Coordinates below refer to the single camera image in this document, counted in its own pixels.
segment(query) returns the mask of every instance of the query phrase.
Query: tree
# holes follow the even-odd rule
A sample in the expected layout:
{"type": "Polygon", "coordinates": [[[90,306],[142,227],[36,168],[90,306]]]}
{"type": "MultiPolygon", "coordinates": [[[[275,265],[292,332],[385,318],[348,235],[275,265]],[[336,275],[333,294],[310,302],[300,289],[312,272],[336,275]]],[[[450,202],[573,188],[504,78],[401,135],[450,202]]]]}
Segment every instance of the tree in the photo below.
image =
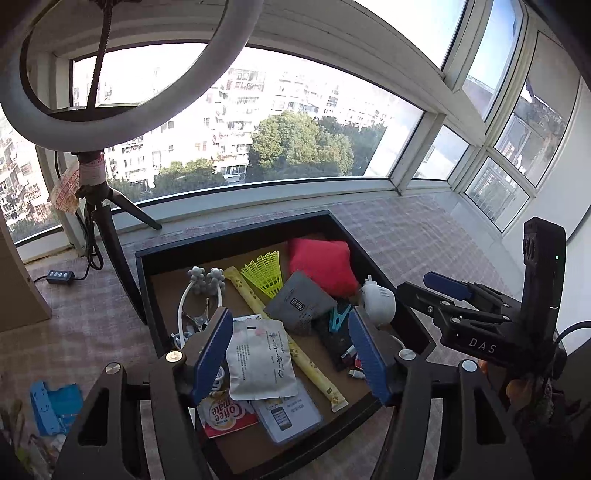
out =
{"type": "Polygon", "coordinates": [[[198,158],[191,160],[186,165],[174,161],[154,177],[151,196],[161,197],[192,192],[193,190],[220,187],[226,183],[226,179],[221,173],[214,173],[212,160],[198,158]]]}
{"type": "Polygon", "coordinates": [[[252,136],[247,181],[349,175],[353,151],[305,113],[283,112],[260,122],[252,136]]]}
{"type": "Polygon", "coordinates": [[[137,183],[131,183],[130,181],[124,179],[109,179],[109,185],[115,190],[119,190],[132,202],[145,200],[146,197],[149,196],[149,194],[146,195],[146,192],[141,187],[141,185],[137,183]]]}
{"type": "Polygon", "coordinates": [[[351,171],[354,176],[362,176],[365,173],[386,131],[383,124],[361,129],[352,125],[342,125],[333,116],[325,116],[318,121],[318,124],[330,134],[342,134],[348,137],[353,150],[354,162],[351,171]]]}
{"type": "Polygon", "coordinates": [[[13,241],[18,242],[23,238],[35,235],[36,233],[40,233],[43,230],[47,230],[48,228],[59,224],[60,219],[57,217],[57,214],[52,207],[51,215],[41,222],[36,222],[32,218],[24,218],[23,220],[19,220],[17,223],[11,225],[9,227],[11,230],[10,236],[12,237],[13,241]]]}

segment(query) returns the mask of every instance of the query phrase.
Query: glass pane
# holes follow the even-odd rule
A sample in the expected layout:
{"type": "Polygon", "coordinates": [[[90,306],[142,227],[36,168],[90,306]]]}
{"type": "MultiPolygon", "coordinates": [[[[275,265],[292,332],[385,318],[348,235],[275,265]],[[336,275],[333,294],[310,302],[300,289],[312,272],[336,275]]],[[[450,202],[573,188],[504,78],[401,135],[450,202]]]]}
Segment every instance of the glass pane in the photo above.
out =
{"type": "MultiPolygon", "coordinates": [[[[100,101],[147,100],[203,48],[169,44],[108,53],[100,101]],[[185,64],[178,66],[178,59],[185,64]]],[[[94,61],[74,64],[75,102],[87,97],[94,61]]],[[[265,180],[385,177],[422,114],[340,70],[245,48],[215,85],[171,121],[106,149],[108,176],[134,201],[265,180]]]]}
{"type": "Polygon", "coordinates": [[[447,180],[467,148],[466,142],[443,126],[413,178],[447,180]]]}
{"type": "Polygon", "coordinates": [[[528,200],[528,195],[490,157],[472,180],[466,194],[502,232],[528,200]]]}
{"type": "Polygon", "coordinates": [[[456,36],[466,0],[357,0],[413,42],[439,68],[456,36]]]}
{"type": "Polygon", "coordinates": [[[538,34],[521,95],[495,148],[537,185],[562,140],[573,112],[579,71],[569,55],[538,34]]]}
{"type": "Polygon", "coordinates": [[[12,128],[0,108],[0,205],[15,242],[59,225],[35,145],[12,128]]]}
{"type": "Polygon", "coordinates": [[[482,42],[462,89],[482,118],[491,111],[519,36],[522,12],[513,0],[494,0],[482,42]]]}

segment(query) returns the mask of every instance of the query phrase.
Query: yellow plastic tube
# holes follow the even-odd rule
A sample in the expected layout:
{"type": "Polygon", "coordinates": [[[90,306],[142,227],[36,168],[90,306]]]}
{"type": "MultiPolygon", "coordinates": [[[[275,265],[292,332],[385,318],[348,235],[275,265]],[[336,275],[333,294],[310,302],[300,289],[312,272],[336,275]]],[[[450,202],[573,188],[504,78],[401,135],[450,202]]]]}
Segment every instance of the yellow plastic tube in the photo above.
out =
{"type": "MultiPolygon", "coordinates": [[[[246,283],[246,280],[244,280],[236,267],[226,268],[223,271],[223,274],[232,282],[232,285],[236,287],[238,293],[242,296],[253,313],[260,315],[264,319],[269,319],[269,316],[264,312],[265,304],[256,296],[256,293],[252,291],[250,285],[246,283]]],[[[341,408],[345,408],[349,405],[339,389],[336,388],[334,383],[332,383],[324,373],[320,371],[310,357],[300,349],[297,343],[294,342],[294,339],[291,338],[290,335],[287,335],[287,339],[290,345],[291,359],[298,367],[300,367],[300,370],[304,372],[323,395],[329,399],[332,411],[337,412],[341,408]]]]}

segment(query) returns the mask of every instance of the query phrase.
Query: blue plastic part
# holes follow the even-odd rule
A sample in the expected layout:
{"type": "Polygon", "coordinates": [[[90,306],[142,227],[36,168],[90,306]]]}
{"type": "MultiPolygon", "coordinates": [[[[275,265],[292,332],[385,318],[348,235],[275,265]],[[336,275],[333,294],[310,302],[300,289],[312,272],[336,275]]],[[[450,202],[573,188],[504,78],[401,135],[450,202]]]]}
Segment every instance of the blue plastic part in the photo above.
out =
{"type": "Polygon", "coordinates": [[[469,300],[472,294],[462,282],[439,273],[429,272],[423,277],[423,283],[427,288],[438,291],[456,300],[469,300]]]}
{"type": "Polygon", "coordinates": [[[225,311],[217,329],[203,350],[199,362],[193,371],[193,390],[191,396],[198,405],[212,390],[220,365],[226,356],[226,350],[232,339],[234,319],[230,310],[225,311]]]}
{"type": "Polygon", "coordinates": [[[392,395],[388,389],[387,366],[355,310],[349,313],[349,335],[361,360],[371,393],[382,404],[388,404],[392,395]]]}
{"type": "Polygon", "coordinates": [[[50,391],[45,382],[37,381],[31,386],[30,394],[39,435],[67,435],[83,404],[78,385],[50,391]]]}
{"type": "Polygon", "coordinates": [[[349,305],[347,305],[347,308],[345,308],[343,313],[339,313],[339,311],[337,310],[337,307],[333,308],[330,311],[330,323],[329,323],[329,332],[330,333],[336,333],[339,331],[339,329],[341,328],[341,325],[343,325],[343,322],[347,318],[347,315],[348,315],[350,309],[351,309],[351,305],[349,304],[349,305]]]}

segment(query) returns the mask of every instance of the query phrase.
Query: gray card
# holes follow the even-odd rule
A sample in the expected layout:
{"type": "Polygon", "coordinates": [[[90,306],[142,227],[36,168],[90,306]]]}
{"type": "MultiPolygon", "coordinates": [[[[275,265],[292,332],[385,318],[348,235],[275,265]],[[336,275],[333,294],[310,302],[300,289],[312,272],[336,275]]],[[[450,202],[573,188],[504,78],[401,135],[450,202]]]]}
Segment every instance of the gray card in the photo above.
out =
{"type": "Polygon", "coordinates": [[[336,307],[336,300],[309,279],[295,271],[265,308],[269,317],[280,320],[287,330],[311,335],[313,319],[336,307]]]}

